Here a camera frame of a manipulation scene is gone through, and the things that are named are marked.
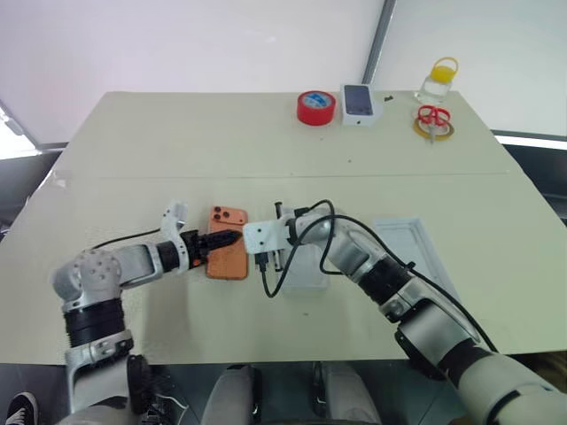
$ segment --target white wall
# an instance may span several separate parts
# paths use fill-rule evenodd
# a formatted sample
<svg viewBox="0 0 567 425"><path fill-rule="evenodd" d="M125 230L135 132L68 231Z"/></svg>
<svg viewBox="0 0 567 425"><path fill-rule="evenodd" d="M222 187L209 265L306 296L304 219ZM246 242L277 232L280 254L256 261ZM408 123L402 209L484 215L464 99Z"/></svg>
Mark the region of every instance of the white wall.
<svg viewBox="0 0 567 425"><path fill-rule="evenodd" d="M337 89L360 80L381 6L0 0L0 99L53 143L111 90ZM565 134L565 16L565 0L398 0L376 87L416 89L450 54L462 66L454 87L489 127Z"/></svg>

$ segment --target shoe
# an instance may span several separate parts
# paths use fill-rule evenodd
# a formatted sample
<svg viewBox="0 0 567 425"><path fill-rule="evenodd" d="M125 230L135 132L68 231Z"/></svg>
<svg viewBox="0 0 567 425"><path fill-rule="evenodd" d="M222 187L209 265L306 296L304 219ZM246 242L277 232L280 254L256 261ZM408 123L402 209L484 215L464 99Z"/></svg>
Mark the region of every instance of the shoe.
<svg viewBox="0 0 567 425"><path fill-rule="evenodd" d="M8 407L5 425L37 425L37 402L33 394L21 392Z"/></svg>

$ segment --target gray pants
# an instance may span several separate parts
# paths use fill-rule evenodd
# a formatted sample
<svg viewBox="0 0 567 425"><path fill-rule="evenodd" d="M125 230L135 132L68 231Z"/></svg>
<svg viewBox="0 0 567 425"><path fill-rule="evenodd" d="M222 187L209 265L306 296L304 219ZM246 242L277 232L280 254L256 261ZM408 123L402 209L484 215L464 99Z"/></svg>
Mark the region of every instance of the gray pants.
<svg viewBox="0 0 567 425"><path fill-rule="evenodd" d="M381 424L366 386L346 363L323 364L322 378L329 419ZM250 425L252 368L225 370L214 385L201 425Z"/></svg>

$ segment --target black cable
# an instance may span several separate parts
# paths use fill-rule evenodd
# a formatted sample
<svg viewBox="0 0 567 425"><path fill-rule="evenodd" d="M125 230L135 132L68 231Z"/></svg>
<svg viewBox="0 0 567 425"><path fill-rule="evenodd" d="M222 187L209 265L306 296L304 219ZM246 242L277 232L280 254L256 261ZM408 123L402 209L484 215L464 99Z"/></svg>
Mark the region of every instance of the black cable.
<svg viewBox="0 0 567 425"><path fill-rule="evenodd" d="M342 272L331 272L325 269L325 260L327 259L327 255L329 254L330 244L333 242L333 237L335 237L335 205L333 205L333 203L329 199L324 199L312 205L309 208L309 211L313 211L317 206L322 204L327 204L329 206L330 215L332 215L333 218L330 219L329 238L327 239L327 244L325 245L325 249L322 252L321 261L319 261L319 270L321 270L321 273L323 274L342 275Z"/></svg>
<svg viewBox="0 0 567 425"><path fill-rule="evenodd" d="M496 349L496 346L493 344L490 337L486 334L486 332L482 329L480 324L475 320L474 317L472 317L472 315L467 311L466 308L464 308L464 306L459 301L457 301L446 290L441 288L437 283L433 282L428 277L425 277L423 274L417 272L412 267L409 267L406 263L404 263L396 254L394 254L392 252L392 250L388 247L388 245L386 245L384 243L384 241L380 238L380 236L378 236L376 234L376 232L374 232L374 230L369 228L367 225L365 225L361 221L358 221L357 219L354 219L354 218L349 217L347 215L342 215L342 214L333 214L332 216L331 215L325 215L323 217L320 217L317 220L314 220L312 223L310 223L303 230L303 232L301 232L301 234L299 235L299 237L295 241L295 244L291 248L290 256L288 257L287 261L285 262L285 266L283 267L282 275L280 276L280 279L277 282L276 289L274 290L274 292L270 293L268 291L267 284L266 283L264 284L264 289L266 291L266 295L268 295L269 298L275 297L277 295L277 293L279 292L279 290L282 288L282 285L284 284L285 276L287 275L287 272L290 268L291 261L293 260L293 256L295 255L295 252L297 251L297 249L300 247L301 241L304 239L305 235L309 232L309 230L311 230L317 224L319 224L323 221L329 220L329 219L341 219L341 220L351 221L352 223L354 223L354 224L360 226L361 228L363 228L364 230L366 230L366 232L368 232L369 235L371 235L384 248L384 251L386 251L386 253L390 257L392 257L394 261L396 261L400 266L407 269L409 273L411 273L411 274L419 277L420 279L422 279L424 282L429 284L433 289L435 289L436 291L441 293L444 297L446 297L449 301L451 301L451 303L453 303L453 305L467 318L467 320L472 324L472 326L474 326L474 328L477 330L477 332L482 336L482 338L486 342L486 345L488 345L488 348L490 348L490 350L492 350L493 352L498 352L498 350Z"/></svg>
<svg viewBox="0 0 567 425"><path fill-rule="evenodd" d="M120 241L126 241L128 239L133 239L135 237L142 237L142 236L148 236L148 235L153 235L154 233L158 233L159 229L155 228L154 230L148 230L147 232L143 232L143 233L136 233L135 235L130 235L130 236L123 236L123 237L117 237L116 239L111 239L110 241L106 241L106 242L102 242L99 243L98 245L93 246L91 249L95 250L97 248L102 248L103 246L109 245L110 243L116 243L116 242L120 242Z"/></svg>

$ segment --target clear container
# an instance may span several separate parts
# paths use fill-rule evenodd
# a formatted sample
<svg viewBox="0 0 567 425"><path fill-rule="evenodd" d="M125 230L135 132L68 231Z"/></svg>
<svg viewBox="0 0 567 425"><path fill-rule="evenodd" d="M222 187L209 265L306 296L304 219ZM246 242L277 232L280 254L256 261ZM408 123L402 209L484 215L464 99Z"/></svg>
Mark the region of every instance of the clear container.
<svg viewBox="0 0 567 425"><path fill-rule="evenodd" d="M453 66L440 65L441 62L452 62ZM441 58L425 77L422 87L416 92L416 99L422 104L441 104L453 85L453 78L457 74L459 64L455 58Z"/></svg>

